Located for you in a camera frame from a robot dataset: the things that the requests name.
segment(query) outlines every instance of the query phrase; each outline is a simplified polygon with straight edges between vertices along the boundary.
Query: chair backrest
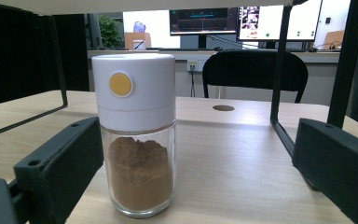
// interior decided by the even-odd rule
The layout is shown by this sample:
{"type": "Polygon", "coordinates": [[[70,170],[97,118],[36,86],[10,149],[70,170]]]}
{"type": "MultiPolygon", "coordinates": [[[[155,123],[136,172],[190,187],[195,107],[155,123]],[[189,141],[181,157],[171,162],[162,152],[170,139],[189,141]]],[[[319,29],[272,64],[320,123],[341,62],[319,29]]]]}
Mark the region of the chair backrest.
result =
{"type": "MultiPolygon", "coordinates": [[[[276,50],[221,51],[211,56],[202,69],[205,98],[208,85],[272,90],[275,75],[276,50]]],[[[297,91],[295,103],[300,103],[308,81],[308,69],[296,55],[285,52],[281,90],[297,91]]]]}

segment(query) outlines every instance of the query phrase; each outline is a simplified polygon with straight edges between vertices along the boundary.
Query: brown powder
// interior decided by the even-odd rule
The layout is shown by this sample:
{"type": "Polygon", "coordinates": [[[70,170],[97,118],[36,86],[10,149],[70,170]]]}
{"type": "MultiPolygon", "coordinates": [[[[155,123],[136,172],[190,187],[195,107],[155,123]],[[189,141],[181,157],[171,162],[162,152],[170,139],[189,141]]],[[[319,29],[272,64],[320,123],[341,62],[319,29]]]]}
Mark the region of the brown powder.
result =
{"type": "Polygon", "coordinates": [[[115,199],[130,210],[145,210],[172,195],[172,168],[167,148],[149,140],[119,137],[109,148],[111,186],[115,199]]]}

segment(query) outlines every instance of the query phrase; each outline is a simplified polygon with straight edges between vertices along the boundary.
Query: monitor screen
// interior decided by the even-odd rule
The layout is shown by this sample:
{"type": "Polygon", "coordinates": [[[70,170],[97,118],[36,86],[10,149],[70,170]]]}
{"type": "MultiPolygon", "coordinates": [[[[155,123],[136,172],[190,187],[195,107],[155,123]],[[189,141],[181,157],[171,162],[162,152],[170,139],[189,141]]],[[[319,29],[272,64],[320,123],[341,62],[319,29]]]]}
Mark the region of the monitor screen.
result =
{"type": "MultiPolygon", "coordinates": [[[[289,41],[314,41],[322,0],[294,6],[289,21],[289,41]]],[[[237,39],[241,41],[279,40],[283,6],[240,7],[237,39]]]]}
{"type": "Polygon", "coordinates": [[[170,34],[235,34],[237,16],[236,7],[170,10],[170,34]]]}

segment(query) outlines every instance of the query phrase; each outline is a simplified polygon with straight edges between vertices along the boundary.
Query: spice jar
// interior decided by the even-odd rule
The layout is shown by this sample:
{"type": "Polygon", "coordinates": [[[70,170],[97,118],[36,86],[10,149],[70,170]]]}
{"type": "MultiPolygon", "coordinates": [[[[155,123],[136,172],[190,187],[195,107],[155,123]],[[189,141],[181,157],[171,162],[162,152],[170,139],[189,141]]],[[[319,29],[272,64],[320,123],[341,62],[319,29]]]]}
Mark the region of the spice jar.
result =
{"type": "Polygon", "coordinates": [[[153,216],[174,194],[174,58],[97,56],[92,68],[112,202],[129,217],[153,216]]]}

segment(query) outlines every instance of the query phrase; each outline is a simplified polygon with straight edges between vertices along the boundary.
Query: white lid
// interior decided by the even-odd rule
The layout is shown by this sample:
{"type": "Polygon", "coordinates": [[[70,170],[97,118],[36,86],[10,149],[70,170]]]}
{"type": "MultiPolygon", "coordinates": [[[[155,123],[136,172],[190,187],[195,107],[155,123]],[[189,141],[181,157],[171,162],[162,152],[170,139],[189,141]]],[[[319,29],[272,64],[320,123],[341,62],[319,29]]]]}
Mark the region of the white lid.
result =
{"type": "Polygon", "coordinates": [[[157,53],[93,57],[98,115],[108,129],[154,130],[175,120],[175,59],[157,53]]]}

